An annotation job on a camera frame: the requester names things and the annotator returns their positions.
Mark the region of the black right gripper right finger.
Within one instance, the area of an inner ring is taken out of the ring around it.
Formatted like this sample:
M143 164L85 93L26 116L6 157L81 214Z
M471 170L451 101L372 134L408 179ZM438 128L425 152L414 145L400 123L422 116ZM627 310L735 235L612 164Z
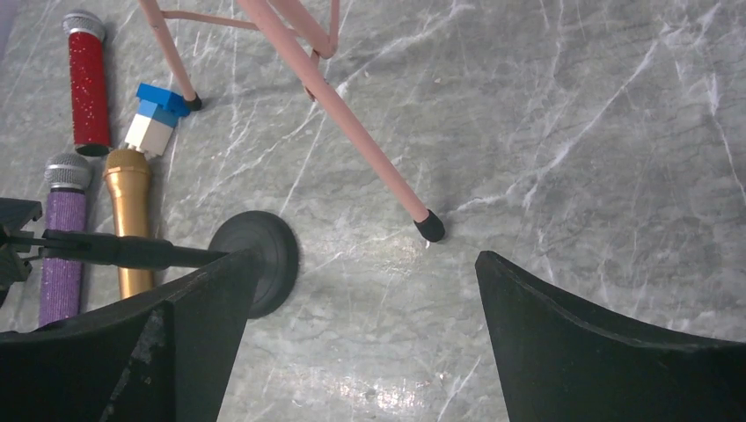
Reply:
M744 420L744 343L621 315L492 251L475 271L511 420Z

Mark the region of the purple glitter microphone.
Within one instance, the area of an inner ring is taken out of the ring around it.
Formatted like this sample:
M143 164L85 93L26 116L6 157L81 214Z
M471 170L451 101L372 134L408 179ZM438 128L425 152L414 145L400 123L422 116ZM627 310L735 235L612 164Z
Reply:
M86 190L92 167L77 153L61 153L48 159L44 179L47 198L46 229L53 232L52 245L44 248L40 284L39 325L73 317L80 308L83 264L59 257L71 251L73 243L62 239L62 232L82 232L87 223Z

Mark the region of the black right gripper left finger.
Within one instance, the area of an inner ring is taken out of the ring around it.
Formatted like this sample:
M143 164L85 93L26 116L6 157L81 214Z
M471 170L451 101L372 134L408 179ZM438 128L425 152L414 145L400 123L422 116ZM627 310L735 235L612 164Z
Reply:
M4 332L2 420L216 420L257 264L237 251L105 307Z

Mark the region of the red glitter microphone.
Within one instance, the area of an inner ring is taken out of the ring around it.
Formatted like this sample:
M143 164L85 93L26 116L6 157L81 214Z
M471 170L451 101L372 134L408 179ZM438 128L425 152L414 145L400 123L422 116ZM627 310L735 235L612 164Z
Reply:
M62 20L68 38L72 131L82 156L107 155L112 149L103 42L106 28L93 13L73 10Z

